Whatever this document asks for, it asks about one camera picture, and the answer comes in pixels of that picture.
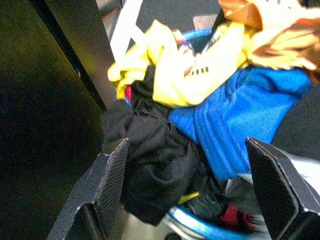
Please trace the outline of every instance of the black plastic part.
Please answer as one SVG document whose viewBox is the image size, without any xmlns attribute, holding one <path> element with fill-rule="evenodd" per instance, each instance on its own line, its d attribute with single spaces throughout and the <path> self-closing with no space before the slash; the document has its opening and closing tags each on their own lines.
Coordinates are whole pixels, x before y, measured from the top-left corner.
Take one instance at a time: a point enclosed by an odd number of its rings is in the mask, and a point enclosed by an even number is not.
<svg viewBox="0 0 320 240">
<path fill-rule="evenodd" d="M 246 140 L 254 191 L 273 240 L 320 239 L 320 199 L 290 158 L 272 145 Z"/>
<path fill-rule="evenodd" d="M 0 16 L 0 239 L 43 240 L 101 150 L 102 110 L 29 0 Z"/>
<path fill-rule="evenodd" d="M 47 3 L 43 0 L 29 0 L 29 1 L 31 2 L 31 4 L 35 8 L 37 13 L 41 17 L 41 19 L 43 20 L 48 30 L 51 32 L 56 42 L 59 44 L 60 48 L 62 49 L 63 53 L 68 58 L 68 60 L 70 61 L 76 73 L 80 76 L 82 83 L 84 84 L 86 89 L 89 91 L 94 101 L 102 110 L 106 110 L 106 106 L 103 103 L 100 95 L 98 94 L 90 77 L 88 76 L 88 73 L 86 72 L 84 66 L 80 62 L 74 49 L 68 42 L 64 32 L 59 26 L 55 16 L 49 9 Z"/>
<path fill-rule="evenodd" d="M 110 235 L 122 191 L 128 139 L 116 141 L 106 150 L 74 185 L 48 240 L 84 239 L 83 226 L 93 240 Z"/>
<path fill-rule="evenodd" d="M 79 214 L 84 222 L 87 232 L 90 234 L 91 240 L 104 240 L 104 233 L 102 227 L 94 210 L 90 204 L 83 205 Z"/>
</svg>

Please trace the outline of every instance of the laundry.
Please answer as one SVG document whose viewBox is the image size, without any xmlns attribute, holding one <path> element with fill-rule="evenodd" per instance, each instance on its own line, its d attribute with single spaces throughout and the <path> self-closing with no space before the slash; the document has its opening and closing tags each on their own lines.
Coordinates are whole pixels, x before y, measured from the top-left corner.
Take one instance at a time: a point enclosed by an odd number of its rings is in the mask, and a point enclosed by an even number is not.
<svg viewBox="0 0 320 240">
<path fill-rule="evenodd" d="M 131 86 L 126 86 L 124 89 L 124 99 L 126 102 L 128 101 L 129 103 L 132 102 L 132 89 Z"/>
<path fill-rule="evenodd" d="M 125 209 L 156 225 L 185 194 L 200 157 L 196 146 L 168 122 L 170 109 L 152 101 L 148 86 L 153 86 L 154 72 L 149 66 L 144 81 L 132 84 L 132 108 L 118 100 L 101 121 L 104 146 L 129 138 Z"/>
<path fill-rule="evenodd" d="M 254 186 L 242 177 L 229 179 L 223 188 L 222 195 L 228 199 L 230 204 L 237 206 L 240 212 L 261 215 Z"/>
<path fill-rule="evenodd" d="M 186 73 L 185 55 L 178 51 L 173 32 L 154 20 L 146 31 L 146 45 L 135 44 L 120 63 L 108 69 L 117 99 L 125 98 L 125 87 L 144 79 L 148 65 L 155 65 L 152 98 L 169 107 L 200 104 L 225 82 L 245 61 L 243 47 L 255 33 L 243 24 L 227 22 L 223 35 Z"/>
<path fill-rule="evenodd" d="M 320 8 L 296 0 L 219 0 L 226 19 L 262 31 L 245 49 L 250 63 L 273 69 L 320 69 Z"/>
<path fill-rule="evenodd" d="M 218 181 L 250 172 L 248 136 L 271 143 L 288 110 L 311 88 L 299 68 L 239 69 L 202 104 L 174 109 L 169 120 L 201 145 Z"/>
<path fill-rule="evenodd" d="M 198 191 L 199 195 L 183 205 L 196 217 L 219 224 L 221 222 L 220 215 L 223 215 L 228 207 L 228 200 L 223 196 L 219 184 L 213 180 L 205 166 L 200 165 L 197 169 L 189 191 Z"/>
<path fill-rule="evenodd" d="M 193 65 L 196 62 L 196 53 L 192 44 L 186 40 L 185 36 L 178 30 L 175 29 L 172 31 L 178 49 L 178 54 L 181 57 L 182 68 L 184 69 L 184 75 L 192 69 Z"/>
</svg>

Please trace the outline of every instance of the blue fabric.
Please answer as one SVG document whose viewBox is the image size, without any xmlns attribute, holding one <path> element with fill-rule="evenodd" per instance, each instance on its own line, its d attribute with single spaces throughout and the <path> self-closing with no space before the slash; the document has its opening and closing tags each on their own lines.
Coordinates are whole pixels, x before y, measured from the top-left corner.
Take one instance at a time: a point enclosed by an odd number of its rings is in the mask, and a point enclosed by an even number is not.
<svg viewBox="0 0 320 240">
<path fill-rule="evenodd" d="M 201 145 L 219 181 L 250 172 L 246 137 L 270 144 L 289 109 L 311 88 L 299 68 L 248 66 L 195 107 L 178 108 L 169 120 Z"/>
<path fill-rule="evenodd" d="M 124 98 L 124 101 L 126 102 L 126 104 L 128 104 L 132 108 L 132 104 L 127 97 Z"/>
<path fill-rule="evenodd" d="M 189 41 L 189 40 L 196 39 L 203 36 L 210 36 L 211 34 L 212 34 L 212 28 L 204 28 L 200 30 L 192 30 L 192 31 L 184 32 L 183 36 L 185 40 Z"/>
</svg>

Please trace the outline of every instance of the yellow shirt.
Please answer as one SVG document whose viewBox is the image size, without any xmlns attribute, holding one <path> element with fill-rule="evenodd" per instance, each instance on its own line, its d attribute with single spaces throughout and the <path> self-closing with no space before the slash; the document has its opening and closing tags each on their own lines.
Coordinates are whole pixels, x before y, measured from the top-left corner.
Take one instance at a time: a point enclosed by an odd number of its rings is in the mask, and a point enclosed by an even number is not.
<svg viewBox="0 0 320 240">
<path fill-rule="evenodd" d="M 255 33 L 244 24 L 227 22 L 219 26 L 223 35 L 207 52 L 198 55 L 189 74 L 178 53 L 172 31 L 157 20 L 146 31 L 146 45 L 134 45 L 121 62 L 114 63 L 108 77 L 117 99 L 124 99 L 125 87 L 142 81 L 148 65 L 156 65 L 153 100 L 170 107 L 200 104 L 223 84 L 245 61 L 243 51 Z"/>
</svg>

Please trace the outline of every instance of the dark surface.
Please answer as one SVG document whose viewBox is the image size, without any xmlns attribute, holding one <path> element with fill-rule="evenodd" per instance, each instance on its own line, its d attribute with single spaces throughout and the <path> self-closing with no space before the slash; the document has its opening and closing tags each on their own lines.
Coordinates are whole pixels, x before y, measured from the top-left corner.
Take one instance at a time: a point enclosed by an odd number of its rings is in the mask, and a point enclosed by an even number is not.
<svg viewBox="0 0 320 240">
<path fill-rule="evenodd" d="M 220 8 L 216 0 L 143 0 L 136 25 L 145 32 L 157 19 L 171 29 L 188 32 L 195 29 L 194 16 L 218 14 Z"/>
<path fill-rule="evenodd" d="M 320 84 L 285 115 L 272 144 L 289 153 L 320 160 Z"/>
<path fill-rule="evenodd" d="M 85 88 L 91 94 L 94 101 L 98 104 L 98 106 L 105 110 L 106 106 L 102 101 L 98 91 L 96 90 L 92 80 L 90 79 L 86 69 L 84 68 L 83 64 L 80 62 L 77 54 L 75 53 L 74 49 L 70 45 L 68 39 L 66 38 L 64 32 L 62 31 L 59 23 L 56 20 L 56 17 L 53 15 L 51 10 L 49 9 L 47 3 L 41 0 L 30 0 L 31 4 L 33 5 L 34 9 L 41 17 L 42 21 L 46 25 L 47 29 L 50 31 L 56 42 L 59 44 L 61 50 L 67 57 L 68 61 L 73 66 L 73 69 L 78 74 L 80 80 L 82 81 Z"/>
<path fill-rule="evenodd" d="M 102 112 L 29 1 L 0 16 L 0 239 L 45 239 L 101 149 Z"/>
<path fill-rule="evenodd" d="M 116 96 L 107 69 L 115 61 L 95 0 L 46 0 L 64 35 L 108 108 Z"/>
<path fill-rule="evenodd" d="M 105 240 L 106 237 L 104 236 L 102 227 L 99 223 L 99 219 L 97 218 L 97 215 L 95 213 L 95 209 L 91 204 L 84 204 L 80 210 L 79 215 L 81 216 L 82 221 L 84 222 L 85 230 L 87 233 L 89 233 L 88 240 Z M 70 240 L 78 239 L 77 235 L 75 235 L 73 238 L 70 238 Z"/>
</svg>

